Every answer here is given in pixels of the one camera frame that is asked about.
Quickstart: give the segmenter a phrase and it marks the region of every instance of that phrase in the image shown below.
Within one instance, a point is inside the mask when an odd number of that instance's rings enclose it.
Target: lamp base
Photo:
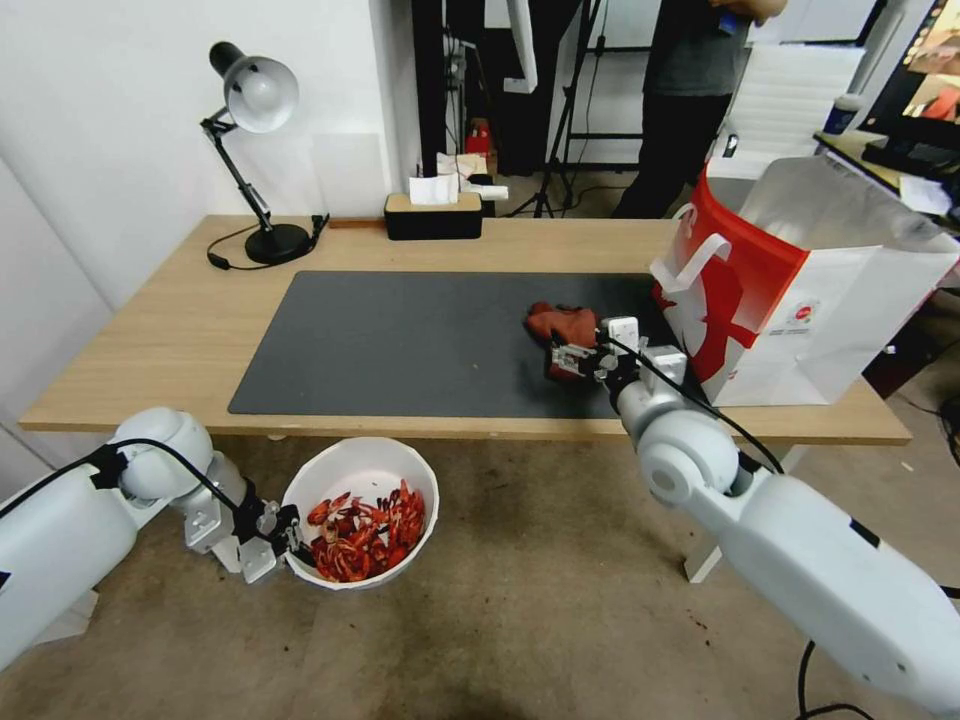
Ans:
[[[296,260],[313,250],[310,234],[298,225],[274,225],[273,230],[257,230],[244,245],[247,257],[263,265],[280,265]]]

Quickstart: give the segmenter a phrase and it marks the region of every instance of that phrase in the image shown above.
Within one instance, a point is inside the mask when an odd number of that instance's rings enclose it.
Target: white bowl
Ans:
[[[283,494],[283,504],[297,506],[300,529],[308,545],[320,534],[320,529],[307,523],[307,515],[320,502],[328,498],[332,500],[349,490],[351,499],[359,496],[373,505],[378,497],[387,497],[392,490],[399,488],[401,478],[407,481],[411,490],[423,494],[426,508],[423,535],[401,562],[382,575],[358,582],[338,583],[325,580],[315,567],[288,552],[287,563],[294,574],[329,590],[379,587],[410,566],[433,532],[440,509],[437,476],[416,450],[396,440],[378,437],[342,440],[305,463]]]

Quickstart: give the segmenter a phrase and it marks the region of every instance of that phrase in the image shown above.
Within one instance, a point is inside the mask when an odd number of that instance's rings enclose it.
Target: bowl rim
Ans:
[[[287,494],[290,492],[290,489],[297,482],[301,474],[306,473],[310,468],[320,462],[320,460],[325,456],[332,454],[334,450],[340,448],[344,445],[351,445],[358,441],[376,441],[386,444],[391,444],[394,446],[399,446],[405,452],[413,456],[413,458],[419,462],[423,468],[427,471],[427,479],[430,484],[431,490],[433,490],[433,510],[430,512],[430,518],[427,521],[427,526],[423,531],[423,534],[420,536],[420,540],[417,541],[417,544],[413,546],[413,550],[410,551],[403,560],[394,565],[392,568],[387,570],[384,573],[376,575],[372,578],[367,578],[366,580],[357,580],[356,582],[345,582],[337,583],[331,582],[330,580],[325,580],[323,578],[317,577],[312,573],[306,571],[304,568],[307,567],[307,564],[300,560],[298,557],[293,555],[289,550],[284,553],[284,558],[287,561],[287,565],[293,571],[293,574],[299,577],[301,580],[305,580],[314,585],[319,585],[320,587],[326,588],[328,590],[340,591],[340,590],[363,590],[364,588],[373,587],[376,585],[382,585],[385,582],[393,579],[396,575],[400,574],[410,565],[411,562],[417,557],[420,553],[420,549],[426,544],[427,539],[433,534],[433,528],[437,524],[437,516],[440,512],[440,488],[437,485],[437,475],[434,473],[433,468],[430,467],[430,463],[423,459],[423,456],[414,450],[412,447],[406,443],[402,443],[399,440],[388,437],[380,437],[376,435],[364,435],[360,437],[345,438],[340,442],[334,443],[330,447],[322,450],[321,452],[314,455],[312,458],[307,460],[303,465],[300,466],[300,469],[297,471],[297,474],[293,476],[293,479],[290,481],[290,484],[287,485],[287,489],[283,492],[283,504],[289,504],[287,499]]]

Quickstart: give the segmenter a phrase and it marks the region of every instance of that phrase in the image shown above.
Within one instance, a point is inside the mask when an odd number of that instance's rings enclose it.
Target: crayfish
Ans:
[[[307,516],[320,528],[310,544],[317,572],[333,582],[358,582],[396,567],[423,534],[423,495],[406,480],[376,507],[350,492],[324,500]]]

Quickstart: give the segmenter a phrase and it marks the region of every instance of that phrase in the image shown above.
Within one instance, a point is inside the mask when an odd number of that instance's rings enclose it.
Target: hand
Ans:
[[[737,15],[753,18],[757,25],[776,17],[786,7],[787,0],[707,0],[711,7],[724,8]]]

